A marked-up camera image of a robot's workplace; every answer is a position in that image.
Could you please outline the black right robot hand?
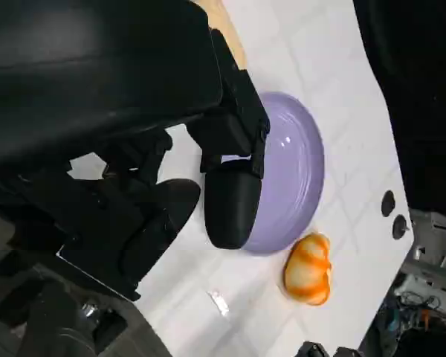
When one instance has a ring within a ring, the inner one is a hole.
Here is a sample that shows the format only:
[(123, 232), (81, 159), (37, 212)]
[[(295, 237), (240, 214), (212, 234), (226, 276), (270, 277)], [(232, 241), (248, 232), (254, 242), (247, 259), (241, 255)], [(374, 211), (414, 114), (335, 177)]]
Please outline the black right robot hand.
[[(299, 348), (296, 357), (331, 357), (322, 344), (305, 341)], [(358, 350), (346, 347), (338, 347), (332, 357), (361, 357), (362, 354)]]

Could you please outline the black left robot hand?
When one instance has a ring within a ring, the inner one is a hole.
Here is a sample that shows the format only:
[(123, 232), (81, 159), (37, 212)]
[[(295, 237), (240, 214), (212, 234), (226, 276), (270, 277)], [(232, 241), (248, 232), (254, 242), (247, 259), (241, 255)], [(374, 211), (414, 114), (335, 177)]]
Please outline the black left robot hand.
[(239, 249), (270, 123), (193, 1), (0, 1), (0, 215), (14, 248), (135, 301), (204, 198)]

